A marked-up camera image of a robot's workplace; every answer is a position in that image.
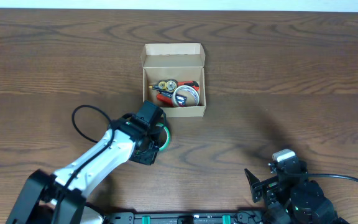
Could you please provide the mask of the black gold correction tape dispenser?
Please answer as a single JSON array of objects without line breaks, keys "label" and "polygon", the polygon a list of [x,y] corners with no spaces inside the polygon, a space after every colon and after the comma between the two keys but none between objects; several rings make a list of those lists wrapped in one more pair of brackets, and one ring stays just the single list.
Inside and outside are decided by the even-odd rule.
[{"label": "black gold correction tape dispenser", "polygon": [[156,91],[166,91],[173,93],[178,87],[178,82],[174,79],[159,80],[156,84],[149,85],[149,88]]}]

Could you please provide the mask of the green tape roll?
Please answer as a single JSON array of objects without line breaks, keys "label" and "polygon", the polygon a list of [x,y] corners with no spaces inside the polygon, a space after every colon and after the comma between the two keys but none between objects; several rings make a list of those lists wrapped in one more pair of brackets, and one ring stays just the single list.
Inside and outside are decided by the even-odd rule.
[{"label": "green tape roll", "polygon": [[157,123],[156,126],[162,128],[165,131],[165,134],[167,136],[165,142],[159,147],[159,151],[163,151],[170,145],[172,135],[170,133],[170,130],[164,124]]}]

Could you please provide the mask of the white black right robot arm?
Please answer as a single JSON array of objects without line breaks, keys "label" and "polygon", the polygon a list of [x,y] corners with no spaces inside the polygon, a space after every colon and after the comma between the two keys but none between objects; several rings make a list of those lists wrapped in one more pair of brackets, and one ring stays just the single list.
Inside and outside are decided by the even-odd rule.
[{"label": "white black right robot arm", "polygon": [[338,216],[333,203],[324,196],[319,184],[310,180],[306,162],[297,156],[274,159],[269,164],[275,174],[259,180],[245,169],[252,200],[264,201],[266,211],[262,222],[269,224],[346,224]]}]

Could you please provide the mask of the red black stapler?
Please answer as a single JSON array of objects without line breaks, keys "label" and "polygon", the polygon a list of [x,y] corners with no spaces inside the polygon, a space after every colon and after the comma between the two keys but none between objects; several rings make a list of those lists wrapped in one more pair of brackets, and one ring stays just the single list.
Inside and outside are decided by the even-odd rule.
[{"label": "red black stapler", "polygon": [[[158,99],[159,101],[165,103],[166,105],[174,107],[173,101],[172,101],[172,93],[167,93],[167,92],[162,92],[161,91],[161,92],[157,93],[156,99]],[[177,101],[178,106],[184,107],[186,105],[186,101],[187,101],[186,96],[177,94],[175,99]]]}]

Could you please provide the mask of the red utility knife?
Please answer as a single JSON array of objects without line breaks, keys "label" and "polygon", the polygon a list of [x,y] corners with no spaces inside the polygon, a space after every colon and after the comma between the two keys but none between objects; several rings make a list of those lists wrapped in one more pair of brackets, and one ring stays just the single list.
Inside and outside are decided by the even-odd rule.
[{"label": "red utility knife", "polygon": [[196,81],[184,81],[184,82],[178,82],[177,84],[178,86],[183,86],[183,85],[190,86],[194,88],[196,91],[198,91],[200,88],[198,82]]}]

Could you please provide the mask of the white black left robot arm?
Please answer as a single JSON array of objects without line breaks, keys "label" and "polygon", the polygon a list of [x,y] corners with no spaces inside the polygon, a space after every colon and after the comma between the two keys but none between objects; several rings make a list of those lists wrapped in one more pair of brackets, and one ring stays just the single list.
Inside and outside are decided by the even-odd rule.
[{"label": "white black left robot arm", "polygon": [[[160,142],[160,134],[167,140]],[[111,121],[104,136],[77,160],[48,175],[42,170],[26,180],[8,223],[107,223],[88,205],[92,191],[118,166],[133,161],[151,165],[170,143],[165,124],[137,114]]]}]

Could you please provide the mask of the white tape roll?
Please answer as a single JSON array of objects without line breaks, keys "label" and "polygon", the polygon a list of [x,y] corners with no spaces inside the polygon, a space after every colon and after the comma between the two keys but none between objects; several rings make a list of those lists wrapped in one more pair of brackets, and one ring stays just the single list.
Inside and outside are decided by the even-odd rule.
[{"label": "white tape roll", "polygon": [[185,90],[185,91],[189,92],[193,96],[193,98],[195,99],[196,106],[199,105],[199,103],[200,103],[200,94],[198,93],[198,91],[195,90],[191,86],[182,85],[182,86],[178,86],[175,89],[175,91],[173,92],[173,94],[172,94],[172,103],[173,103],[174,107],[179,107],[180,106],[178,101],[177,101],[177,93],[179,91],[182,91],[182,90]]}]

